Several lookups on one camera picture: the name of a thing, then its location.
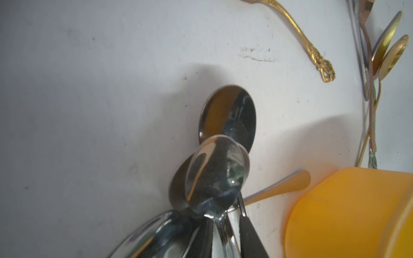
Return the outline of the large silver spoon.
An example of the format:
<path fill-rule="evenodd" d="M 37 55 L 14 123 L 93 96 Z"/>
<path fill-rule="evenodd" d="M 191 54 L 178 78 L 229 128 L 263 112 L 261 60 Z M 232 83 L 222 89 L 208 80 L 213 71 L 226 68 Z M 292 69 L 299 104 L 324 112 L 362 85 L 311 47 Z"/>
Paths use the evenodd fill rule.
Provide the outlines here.
<path fill-rule="evenodd" d="M 214 222 L 226 258 L 241 256 L 228 209 L 239 197 L 249 170 L 246 149 L 222 134 L 200 145 L 187 170 L 185 199 L 196 214 Z"/>

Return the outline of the ornate gold spoon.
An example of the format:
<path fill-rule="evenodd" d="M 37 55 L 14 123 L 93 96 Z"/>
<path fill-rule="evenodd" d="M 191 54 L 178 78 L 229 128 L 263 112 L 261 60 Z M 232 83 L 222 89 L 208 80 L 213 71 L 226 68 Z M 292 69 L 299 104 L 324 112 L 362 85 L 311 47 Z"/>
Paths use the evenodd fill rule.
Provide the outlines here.
<path fill-rule="evenodd" d="M 318 49 L 311 43 L 311 41 L 306 37 L 304 32 L 301 30 L 299 25 L 290 15 L 290 13 L 276 0 L 246 0 L 246 3 L 249 4 L 264 4 L 275 11 L 277 11 L 286 21 L 287 23 L 293 28 L 293 31 L 298 36 L 299 41 L 301 42 L 303 48 L 307 52 L 310 60 L 315 65 L 317 70 L 320 72 L 323 82 L 328 83 L 332 82 L 336 78 L 336 73 L 333 68 L 332 63 L 324 59 L 323 56 L 320 54 Z"/>

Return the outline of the yellow plastic storage box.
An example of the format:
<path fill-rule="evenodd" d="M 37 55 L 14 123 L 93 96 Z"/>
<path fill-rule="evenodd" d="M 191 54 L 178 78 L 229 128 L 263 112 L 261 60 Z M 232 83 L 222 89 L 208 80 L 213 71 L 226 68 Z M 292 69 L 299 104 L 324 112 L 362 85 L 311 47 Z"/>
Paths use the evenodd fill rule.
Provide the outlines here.
<path fill-rule="evenodd" d="M 348 167 L 305 194 L 286 226 L 288 258 L 410 258 L 413 175 Z"/>

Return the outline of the black spoon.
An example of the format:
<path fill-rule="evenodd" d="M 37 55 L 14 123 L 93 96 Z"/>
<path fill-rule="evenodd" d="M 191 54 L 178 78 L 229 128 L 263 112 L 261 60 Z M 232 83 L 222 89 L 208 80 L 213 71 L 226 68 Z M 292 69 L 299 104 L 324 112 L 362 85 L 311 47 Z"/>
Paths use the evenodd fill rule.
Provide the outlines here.
<path fill-rule="evenodd" d="M 256 110 L 249 93 L 237 85 L 223 86 L 213 92 L 205 102 L 199 122 L 199 142 L 223 134 L 231 137 L 244 152 L 247 171 L 250 170 L 250 157 L 256 133 Z M 246 214 L 245 202 L 239 194 L 239 231 L 241 256 L 243 258 L 267 258 L 268 254 Z"/>

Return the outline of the small silver spoon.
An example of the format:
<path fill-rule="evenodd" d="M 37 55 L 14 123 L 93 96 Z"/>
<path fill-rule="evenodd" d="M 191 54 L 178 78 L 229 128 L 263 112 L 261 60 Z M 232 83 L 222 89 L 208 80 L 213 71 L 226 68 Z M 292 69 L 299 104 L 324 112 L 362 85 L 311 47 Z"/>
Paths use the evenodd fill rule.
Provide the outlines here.
<path fill-rule="evenodd" d="M 365 65 L 364 48 L 363 48 L 363 43 L 361 39 L 361 29 L 360 29 L 359 19 L 358 19 L 359 1 L 348 0 L 347 3 L 348 3 L 348 9 L 350 13 L 350 20 L 352 24 L 354 42 L 356 44 L 356 52 L 358 55 L 358 63 L 359 63 L 364 99 L 365 101 L 369 101 L 370 94 L 369 94 L 369 89 L 368 89 L 368 78 L 367 78 L 368 70 Z"/>

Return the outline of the gold round spoon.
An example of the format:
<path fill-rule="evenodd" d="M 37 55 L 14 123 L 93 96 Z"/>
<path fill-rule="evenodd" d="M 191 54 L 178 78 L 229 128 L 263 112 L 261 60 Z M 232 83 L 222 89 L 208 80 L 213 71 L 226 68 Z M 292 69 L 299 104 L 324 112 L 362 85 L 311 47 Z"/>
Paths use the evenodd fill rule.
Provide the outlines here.
<path fill-rule="evenodd" d="M 378 54 L 384 53 L 383 58 L 373 58 L 373 61 L 377 60 L 379 62 L 378 71 L 373 75 L 373 81 L 378 79 L 378 90 L 375 89 L 374 84 L 372 84 L 372 95 L 373 100 L 369 107 L 369 127 L 366 132 L 364 143 L 361 148 L 356 167 L 361 167 L 364 154 L 369 144 L 369 160 L 368 168 L 377 169 L 377 144 L 376 144 L 376 110 L 378 108 L 381 92 L 382 92 L 382 81 L 390 73 L 395 64 L 398 62 L 405 49 L 409 43 L 409 36 L 407 34 L 403 35 L 391 48 L 389 51 L 386 49 L 384 51 L 377 50 Z"/>

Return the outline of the copper handled spoon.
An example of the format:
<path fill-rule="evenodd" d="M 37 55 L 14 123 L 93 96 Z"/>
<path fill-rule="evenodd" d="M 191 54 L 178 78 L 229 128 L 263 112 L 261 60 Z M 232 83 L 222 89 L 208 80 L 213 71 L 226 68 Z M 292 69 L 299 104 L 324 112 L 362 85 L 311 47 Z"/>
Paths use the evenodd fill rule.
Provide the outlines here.
<path fill-rule="evenodd" d="M 260 202 L 277 195 L 300 191 L 307 188 L 311 183 L 311 175 L 307 170 L 295 172 L 275 184 L 244 198 L 245 206 Z"/>

